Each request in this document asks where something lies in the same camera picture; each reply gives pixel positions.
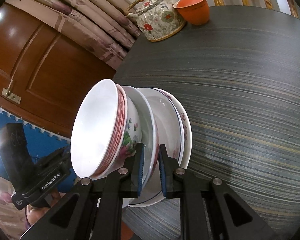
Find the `person's hand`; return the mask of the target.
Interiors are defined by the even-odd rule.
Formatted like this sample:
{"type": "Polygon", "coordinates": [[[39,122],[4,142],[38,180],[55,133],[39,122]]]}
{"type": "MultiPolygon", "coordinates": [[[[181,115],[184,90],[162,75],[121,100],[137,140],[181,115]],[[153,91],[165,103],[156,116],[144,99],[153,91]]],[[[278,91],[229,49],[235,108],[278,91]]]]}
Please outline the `person's hand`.
{"type": "MultiPolygon", "coordinates": [[[[57,202],[65,195],[63,192],[59,192],[57,189],[54,189],[51,192],[51,207],[53,207],[57,202]]],[[[26,222],[25,222],[25,229],[29,229],[33,224],[35,224],[39,219],[43,217],[49,211],[49,207],[42,207],[42,208],[37,208],[33,207],[31,205],[28,205],[25,210],[26,214],[26,222]]]]}

